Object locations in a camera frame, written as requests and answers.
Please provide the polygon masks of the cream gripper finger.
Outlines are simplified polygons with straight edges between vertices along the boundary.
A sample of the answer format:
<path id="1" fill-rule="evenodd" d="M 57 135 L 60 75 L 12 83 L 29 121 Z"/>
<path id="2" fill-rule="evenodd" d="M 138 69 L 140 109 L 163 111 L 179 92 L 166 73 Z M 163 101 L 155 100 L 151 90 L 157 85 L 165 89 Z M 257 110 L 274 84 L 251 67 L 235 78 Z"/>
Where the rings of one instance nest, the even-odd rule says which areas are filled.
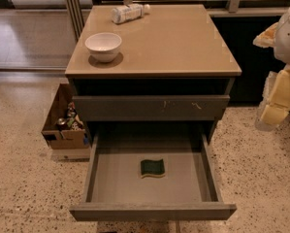
<path id="1" fill-rule="evenodd" d="M 253 45 L 259 48 L 273 48 L 275 40 L 275 32 L 278 23 L 272 24 L 265 31 L 255 37 Z"/>
<path id="2" fill-rule="evenodd" d="M 280 71 L 274 86 L 266 99 L 265 109 L 260 119 L 268 125 L 281 124 L 290 112 L 290 72 Z"/>

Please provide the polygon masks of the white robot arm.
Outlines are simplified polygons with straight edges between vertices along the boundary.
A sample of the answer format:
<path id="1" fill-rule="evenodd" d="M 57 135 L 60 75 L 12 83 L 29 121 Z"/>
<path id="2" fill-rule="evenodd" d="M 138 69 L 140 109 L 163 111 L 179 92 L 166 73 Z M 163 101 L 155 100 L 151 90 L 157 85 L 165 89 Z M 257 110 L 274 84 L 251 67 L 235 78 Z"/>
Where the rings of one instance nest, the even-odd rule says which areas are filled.
<path id="1" fill-rule="evenodd" d="M 285 63 L 277 72 L 270 72 L 259 105 L 256 127 L 263 131 L 277 128 L 290 113 L 290 7 L 278 22 L 255 37 L 259 48 L 273 48 L 274 58 Z"/>

